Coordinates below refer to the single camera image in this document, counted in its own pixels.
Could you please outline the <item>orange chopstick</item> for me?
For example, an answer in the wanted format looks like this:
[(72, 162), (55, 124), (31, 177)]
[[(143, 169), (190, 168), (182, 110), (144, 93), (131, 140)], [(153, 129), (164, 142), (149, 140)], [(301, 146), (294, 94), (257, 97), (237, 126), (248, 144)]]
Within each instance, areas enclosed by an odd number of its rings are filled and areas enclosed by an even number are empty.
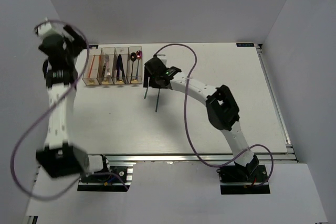
[(91, 77), (92, 69), (93, 69), (94, 62), (95, 62), (95, 57), (96, 57), (96, 55), (93, 55), (93, 56), (92, 56), (92, 61), (91, 61), (90, 68), (89, 68), (89, 72), (88, 72), (88, 78)]

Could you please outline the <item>iridescent red spoon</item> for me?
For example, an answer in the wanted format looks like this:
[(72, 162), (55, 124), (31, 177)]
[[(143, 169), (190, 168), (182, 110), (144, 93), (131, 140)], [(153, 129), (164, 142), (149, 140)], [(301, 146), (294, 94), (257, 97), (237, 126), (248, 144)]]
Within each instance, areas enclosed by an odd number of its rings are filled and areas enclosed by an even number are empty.
[(140, 64), (140, 60), (142, 59), (142, 51), (141, 50), (138, 50), (137, 52), (136, 52), (136, 58), (137, 58), (137, 60), (138, 60), (138, 63), (137, 63), (137, 70), (136, 70), (136, 77), (138, 78), (138, 76), (139, 76), (139, 64)]

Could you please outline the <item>black spoon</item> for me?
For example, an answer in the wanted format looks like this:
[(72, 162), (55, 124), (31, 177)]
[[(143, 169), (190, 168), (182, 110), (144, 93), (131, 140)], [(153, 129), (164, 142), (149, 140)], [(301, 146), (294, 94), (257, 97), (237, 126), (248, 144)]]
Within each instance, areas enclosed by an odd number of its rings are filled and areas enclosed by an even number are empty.
[(130, 54), (130, 60), (132, 61), (132, 66), (131, 66), (131, 79), (133, 78), (133, 67), (134, 67), (134, 62), (137, 60), (137, 55), (135, 52), (132, 52)]

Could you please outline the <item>pink handled fork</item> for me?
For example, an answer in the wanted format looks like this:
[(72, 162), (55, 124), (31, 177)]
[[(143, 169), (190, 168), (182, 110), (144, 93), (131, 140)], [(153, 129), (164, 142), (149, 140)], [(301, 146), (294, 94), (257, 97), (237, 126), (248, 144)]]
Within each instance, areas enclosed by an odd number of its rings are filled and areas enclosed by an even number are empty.
[(106, 78), (111, 76), (110, 74), (110, 64), (109, 64), (109, 55), (105, 55), (105, 64), (106, 64)]

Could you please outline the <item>black plastic knife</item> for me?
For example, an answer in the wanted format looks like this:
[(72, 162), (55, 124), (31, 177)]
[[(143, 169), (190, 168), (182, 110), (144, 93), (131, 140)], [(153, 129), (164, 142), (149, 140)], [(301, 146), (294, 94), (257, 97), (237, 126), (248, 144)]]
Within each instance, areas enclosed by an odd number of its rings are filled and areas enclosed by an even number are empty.
[(118, 55), (118, 59), (119, 59), (119, 72), (121, 72), (121, 76), (122, 76), (123, 82), (125, 83), (126, 80), (125, 80), (125, 73), (124, 73), (122, 56)]

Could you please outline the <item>dark blue plastic knife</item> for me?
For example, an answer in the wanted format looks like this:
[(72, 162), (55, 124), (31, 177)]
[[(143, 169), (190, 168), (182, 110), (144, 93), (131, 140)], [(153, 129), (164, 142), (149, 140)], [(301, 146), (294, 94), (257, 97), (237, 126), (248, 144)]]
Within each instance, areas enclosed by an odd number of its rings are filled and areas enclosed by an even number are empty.
[(117, 74), (116, 74), (116, 79), (117, 81), (120, 80), (120, 74), (123, 73), (123, 66), (122, 66), (122, 56), (121, 54), (118, 55), (117, 57), (117, 65), (116, 65), (116, 68), (117, 68)]

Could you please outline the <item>silver fork dark handle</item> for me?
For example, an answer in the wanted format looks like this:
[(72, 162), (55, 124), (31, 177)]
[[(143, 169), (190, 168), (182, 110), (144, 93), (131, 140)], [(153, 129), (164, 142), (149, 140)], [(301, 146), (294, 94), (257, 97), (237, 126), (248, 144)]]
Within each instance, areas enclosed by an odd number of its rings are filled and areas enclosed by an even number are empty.
[(105, 55), (104, 56), (104, 64), (103, 64), (103, 68), (102, 68), (102, 74), (101, 74), (102, 78), (105, 77), (108, 61), (109, 61), (109, 57), (108, 57), (108, 55)]

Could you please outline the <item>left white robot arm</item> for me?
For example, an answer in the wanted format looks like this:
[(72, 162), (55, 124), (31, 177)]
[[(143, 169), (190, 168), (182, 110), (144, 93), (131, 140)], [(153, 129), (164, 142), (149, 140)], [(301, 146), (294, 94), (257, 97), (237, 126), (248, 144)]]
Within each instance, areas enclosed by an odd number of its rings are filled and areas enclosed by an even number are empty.
[(36, 160), (52, 178), (93, 174), (104, 182), (111, 175), (104, 156), (89, 155), (71, 142), (77, 83), (83, 76), (76, 70), (76, 61), (82, 51), (89, 51), (87, 40), (72, 26), (56, 20), (37, 25), (35, 33), (41, 39), (38, 49), (47, 56), (43, 73), (50, 107), (46, 140), (36, 151)]

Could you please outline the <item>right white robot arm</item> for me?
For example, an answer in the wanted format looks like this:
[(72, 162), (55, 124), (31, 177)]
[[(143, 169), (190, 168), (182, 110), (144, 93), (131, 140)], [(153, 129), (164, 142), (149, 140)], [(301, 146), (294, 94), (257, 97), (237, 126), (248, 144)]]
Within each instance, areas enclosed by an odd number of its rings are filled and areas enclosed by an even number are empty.
[(234, 157), (238, 177), (247, 182), (256, 175), (259, 160), (242, 132), (239, 122), (239, 107), (226, 85), (209, 86), (187, 76), (177, 67), (168, 68), (163, 61), (154, 56), (144, 64), (149, 84), (182, 92), (206, 107), (210, 124), (225, 137)]

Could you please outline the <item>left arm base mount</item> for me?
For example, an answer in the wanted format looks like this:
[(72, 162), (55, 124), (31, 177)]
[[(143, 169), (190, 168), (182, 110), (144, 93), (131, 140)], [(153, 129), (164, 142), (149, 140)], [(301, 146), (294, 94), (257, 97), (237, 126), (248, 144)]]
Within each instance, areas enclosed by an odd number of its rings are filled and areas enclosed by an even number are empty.
[(91, 174), (81, 176), (77, 191), (126, 193), (129, 190), (129, 167), (110, 164), (105, 155), (90, 155), (89, 158)]

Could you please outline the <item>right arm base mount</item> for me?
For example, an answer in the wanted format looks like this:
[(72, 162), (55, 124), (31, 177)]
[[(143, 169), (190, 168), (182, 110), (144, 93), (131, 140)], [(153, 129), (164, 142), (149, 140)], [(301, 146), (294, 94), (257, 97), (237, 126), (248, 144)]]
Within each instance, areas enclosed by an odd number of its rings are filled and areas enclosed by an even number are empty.
[(265, 165), (258, 165), (256, 170), (245, 176), (238, 172), (234, 165), (217, 169), (222, 195), (263, 195), (270, 194), (266, 179), (268, 174)]

